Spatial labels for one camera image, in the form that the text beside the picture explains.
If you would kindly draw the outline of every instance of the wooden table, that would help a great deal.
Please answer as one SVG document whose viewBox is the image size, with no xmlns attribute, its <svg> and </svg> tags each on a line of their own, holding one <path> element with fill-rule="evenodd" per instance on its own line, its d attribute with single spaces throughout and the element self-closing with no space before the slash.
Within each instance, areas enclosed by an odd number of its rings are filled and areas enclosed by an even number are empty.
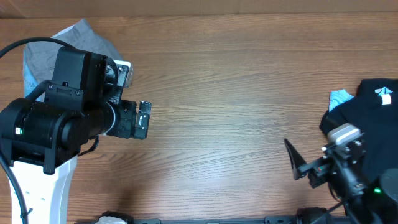
<svg viewBox="0 0 398 224">
<path fill-rule="evenodd" d="M 0 20 L 0 47 L 78 19 Z M 254 218 L 331 207 L 326 186 L 293 181 L 283 138 L 307 161 L 326 142 L 329 92 L 395 78 L 398 14 L 90 18 L 135 69 L 127 100 L 152 102 L 144 141 L 102 137 L 78 161 L 68 220 Z M 22 48 L 0 60 L 0 108 L 22 96 Z M 0 179 L 0 217 L 9 223 Z"/>
</svg>

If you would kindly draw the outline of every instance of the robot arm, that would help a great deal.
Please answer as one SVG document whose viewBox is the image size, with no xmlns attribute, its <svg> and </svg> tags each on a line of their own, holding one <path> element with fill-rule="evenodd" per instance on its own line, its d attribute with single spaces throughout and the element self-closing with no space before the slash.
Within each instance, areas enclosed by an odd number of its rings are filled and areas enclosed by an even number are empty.
<svg viewBox="0 0 398 224">
<path fill-rule="evenodd" d="M 329 144 L 322 147 L 325 155 L 309 164 L 285 139 L 294 179 L 307 175 L 312 188 L 328 182 L 340 201 L 328 212 L 344 205 L 352 223 L 394 223 L 398 220 L 398 169 L 386 170 L 370 183 L 359 165 L 366 153 L 363 135 L 349 123 L 330 131 Z"/>
<path fill-rule="evenodd" d="M 149 127 L 151 103 L 141 101 L 136 111 L 136 102 L 121 99 L 132 73 L 128 62 L 47 38 L 11 44 L 0 57 L 41 40 L 66 45 L 58 51 L 52 80 L 0 112 L 1 165 L 16 178 L 10 178 L 13 223 L 66 223 L 81 145 L 94 138 L 98 143 L 100 134 L 145 139 Z M 44 102 L 35 101 L 43 93 Z"/>
</svg>

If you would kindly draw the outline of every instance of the gray fabric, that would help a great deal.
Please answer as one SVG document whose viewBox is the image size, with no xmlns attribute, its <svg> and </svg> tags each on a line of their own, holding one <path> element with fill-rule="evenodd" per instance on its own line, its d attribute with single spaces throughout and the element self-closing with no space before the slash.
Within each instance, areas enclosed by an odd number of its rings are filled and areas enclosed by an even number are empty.
<svg viewBox="0 0 398 224">
<path fill-rule="evenodd" d="M 56 36 L 80 50 L 87 50 L 97 54 L 103 54 L 114 60 L 122 60 L 119 52 L 113 44 L 96 34 L 86 19 L 76 23 L 70 31 Z M 37 83 L 46 79 L 52 79 L 52 74 L 61 45 L 51 42 L 33 42 L 26 45 L 24 58 Z"/>
</svg>

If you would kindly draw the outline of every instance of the blue cloth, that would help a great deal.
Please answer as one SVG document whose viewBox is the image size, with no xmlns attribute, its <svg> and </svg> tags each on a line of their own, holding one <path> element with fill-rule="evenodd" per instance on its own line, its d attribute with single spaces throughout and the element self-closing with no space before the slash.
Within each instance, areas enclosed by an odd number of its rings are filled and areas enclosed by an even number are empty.
<svg viewBox="0 0 398 224">
<path fill-rule="evenodd" d="M 330 93 L 329 112 L 331 112 L 336 106 L 347 102 L 354 98 L 351 94 L 347 93 L 346 90 L 336 90 Z"/>
<path fill-rule="evenodd" d="M 24 55 L 24 97 L 29 95 L 34 88 L 38 85 L 37 80 L 33 76 L 32 72 L 30 71 L 29 67 L 26 64 L 26 59 Z"/>
<path fill-rule="evenodd" d="M 378 96 L 392 93 L 392 91 L 389 90 L 387 87 L 377 89 L 374 92 L 377 93 Z M 331 112 L 336 106 L 345 103 L 352 98 L 354 97 L 351 94 L 347 93 L 347 91 L 344 89 L 330 92 L 329 112 Z"/>
</svg>

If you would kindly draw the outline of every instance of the black cable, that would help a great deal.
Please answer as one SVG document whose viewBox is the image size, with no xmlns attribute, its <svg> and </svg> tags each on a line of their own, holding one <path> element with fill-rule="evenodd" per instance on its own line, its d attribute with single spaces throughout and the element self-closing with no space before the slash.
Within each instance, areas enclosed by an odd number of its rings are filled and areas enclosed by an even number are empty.
<svg viewBox="0 0 398 224">
<path fill-rule="evenodd" d="M 335 192 L 333 191 L 333 187 L 330 185 L 330 183 L 328 183 L 329 186 L 329 192 L 331 194 L 331 196 L 337 201 L 337 202 L 341 202 L 341 200 L 338 200 L 338 198 L 335 195 Z"/>
<path fill-rule="evenodd" d="M 93 145 L 89 149 L 87 149 L 86 151 L 79 153 L 77 156 L 83 156 L 83 155 L 85 155 L 85 154 L 87 154 L 89 152 L 94 151 L 97 148 L 99 143 L 100 143 L 100 136 L 97 135 L 97 136 L 95 136 L 95 140 L 94 140 Z"/>
<path fill-rule="evenodd" d="M 68 44 L 68 43 L 66 43 L 66 42 L 64 42 L 62 40 L 54 39 L 54 38 L 51 38 L 51 37 L 32 37 L 32 38 L 26 38 L 26 39 L 23 39 L 23 40 L 18 40 L 17 42 L 14 42 L 14 43 L 8 45 L 7 47 L 3 48 L 0 51 L 0 58 L 3 57 L 8 51 L 10 51 L 10 50 L 12 50 L 12 49 L 14 49 L 14 48 L 16 48 L 18 46 L 21 46 L 22 44 L 27 44 L 27 43 L 31 43 L 31 42 L 38 42 L 38 41 L 53 42 L 53 43 L 60 44 L 60 45 L 66 46 L 66 47 L 75 48 L 74 46 L 72 46 L 72 45 L 70 45 L 70 44 Z"/>
<path fill-rule="evenodd" d="M 45 89 L 48 87 L 49 84 L 51 84 L 50 80 L 43 80 L 25 98 L 28 100 L 35 101 L 38 97 L 40 97 L 43 93 L 45 93 Z"/>
<path fill-rule="evenodd" d="M 28 224 L 27 215 L 32 211 L 32 209 L 29 209 L 29 212 L 27 211 L 24 195 L 22 194 L 22 190 L 19 187 L 18 181 L 15 178 L 14 173 L 12 172 L 9 164 L 6 162 L 6 159 L 4 158 L 4 155 L 2 154 L 1 151 L 0 151 L 0 164 L 1 164 L 2 168 L 4 169 L 4 171 L 6 172 L 8 179 L 10 180 L 10 183 L 14 187 L 15 193 L 17 195 L 19 206 L 21 208 L 22 223 Z"/>
<path fill-rule="evenodd" d="M 343 204 L 343 202 L 337 203 L 335 206 L 331 207 L 328 209 L 328 211 L 321 216 L 319 216 L 316 220 L 312 221 L 311 224 L 316 224 L 319 220 L 321 220 L 325 215 L 331 213 L 332 211 L 336 210 L 338 207 L 340 207 Z"/>
</svg>

